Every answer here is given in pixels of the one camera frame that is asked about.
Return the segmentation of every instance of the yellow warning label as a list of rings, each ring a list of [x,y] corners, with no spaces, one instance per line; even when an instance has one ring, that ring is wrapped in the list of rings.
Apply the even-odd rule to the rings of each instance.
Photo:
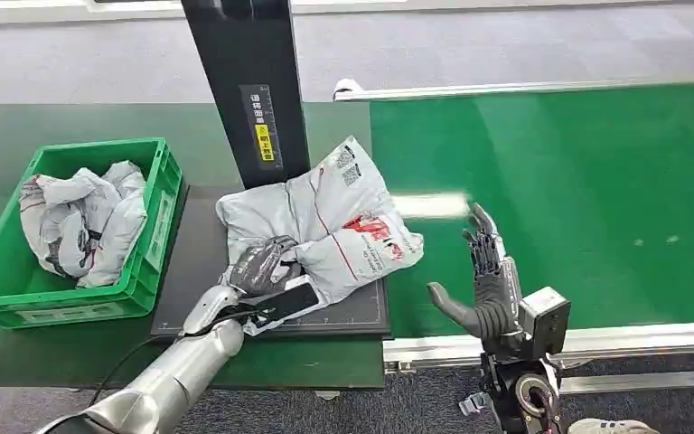
[[[262,156],[262,161],[274,161],[273,145],[270,142],[270,130],[267,128],[267,124],[257,124],[254,127],[257,129],[259,154]]]

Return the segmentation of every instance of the gray carpet floor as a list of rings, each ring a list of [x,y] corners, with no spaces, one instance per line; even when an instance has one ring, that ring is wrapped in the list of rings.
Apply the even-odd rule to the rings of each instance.
[[[328,100],[343,77],[367,89],[694,77],[694,2],[304,15],[295,37],[305,100]],[[211,92],[184,20],[0,26],[0,103],[201,101]],[[490,418],[465,419],[455,406],[473,387],[471,372],[444,370],[389,376],[384,392],[334,401],[311,392],[212,391],[180,432],[492,432]],[[0,434],[30,432],[88,397],[0,389]],[[564,405],[570,420],[639,418],[664,433],[694,432],[694,390],[569,397]]]

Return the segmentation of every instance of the robotic arm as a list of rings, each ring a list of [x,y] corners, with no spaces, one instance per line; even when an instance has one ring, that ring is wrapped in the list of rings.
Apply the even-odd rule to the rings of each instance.
[[[55,420],[36,434],[172,432],[217,371],[240,350],[243,331],[236,319],[211,325],[238,305],[235,289],[209,289],[185,319],[180,338],[128,386],[78,414]],[[207,326],[211,328],[204,334]]]
[[[318,303],[310,278],[296,265],[273,279],[295,242],[275,237],[249,248],[230,277],[201,297],[177,340],[129,385],[78,414],[57,419],[36,434],[166,434],[198,400],[217,371],[243,344],[243,322],[281,321]]]
[[[483,343],[481,390],[460,406],[476,411],[487,401],[508,434],[562,433],[556,367],[548,354],[562,351],[570,303],[552,288],[521,298],[514,260],[506,255],[491,216],[472,209],[474,233],[464,231],[474,267],[475,307],[427,285],[432,302]]]

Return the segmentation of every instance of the white plastic mailer bag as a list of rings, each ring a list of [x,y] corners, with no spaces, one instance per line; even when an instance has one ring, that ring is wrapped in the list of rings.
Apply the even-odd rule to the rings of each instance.
[[[229,283],[247,247],[279,235],[298,241],[294,257],[281,259],[274,276],[284,274],[287,260],[297,260],[321,303],[277,324],[338,303],[355,289],[416,264],[424,250],[423,237],[406,228],[379,170],[354,137],[304,175],[222,197],[216,212],[228,228],[230,266],[222,284]]]
[[[31,176],[20,191],[20,221],[39,264],[83,287],[115,282],[144,226],[144,189],[129,161],[103,177],[87,168],[70,179]]]

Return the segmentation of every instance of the black cutting mat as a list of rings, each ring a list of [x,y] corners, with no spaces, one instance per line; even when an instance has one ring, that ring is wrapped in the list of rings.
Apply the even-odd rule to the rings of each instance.
[[[233,187],[189,187],[151,325],[153,336],[175,336],[204,291],[217,284],[227,268],[227,230],[215,212]],[[262,337],[285,335],[389,335],[384,280],[358,288],[341,303],[284,323]]]

